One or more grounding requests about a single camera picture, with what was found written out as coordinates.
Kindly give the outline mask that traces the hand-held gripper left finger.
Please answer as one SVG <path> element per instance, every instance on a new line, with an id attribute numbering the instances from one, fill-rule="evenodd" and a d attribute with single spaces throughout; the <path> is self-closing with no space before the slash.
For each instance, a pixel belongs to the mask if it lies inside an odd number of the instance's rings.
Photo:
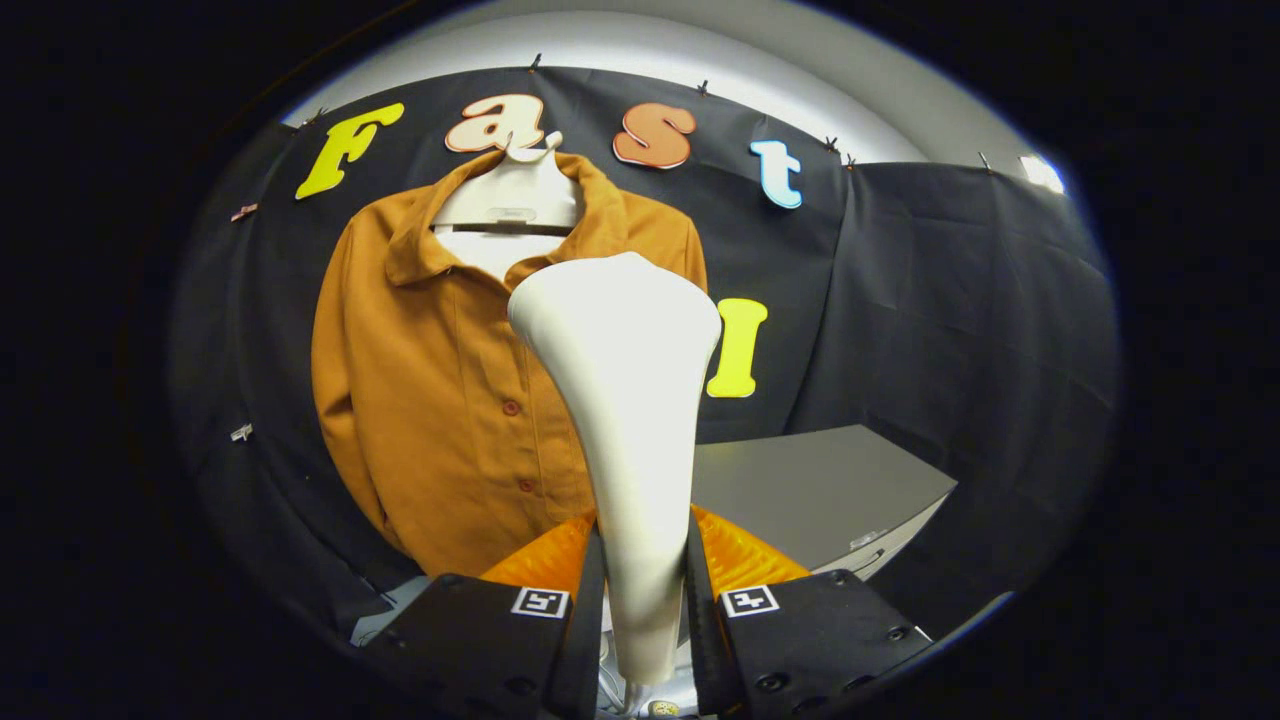
<path id="1" fill-rule="evenodd" d="M 416 719 L 590 719 L 604 600 L 595 515 L 480 577 L 443 574 L 362 647 Z"/>

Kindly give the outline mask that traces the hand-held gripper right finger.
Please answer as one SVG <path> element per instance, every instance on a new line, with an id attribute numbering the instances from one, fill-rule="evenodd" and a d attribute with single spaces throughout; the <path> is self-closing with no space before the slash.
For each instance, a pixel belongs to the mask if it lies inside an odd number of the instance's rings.
<path id="1" fill-rule="evenodd" d="M 850 719 L 934 648 L 854 571 L 808 571 L 696 506 L 686 570 L 692 673 L 704 715 Z"/>

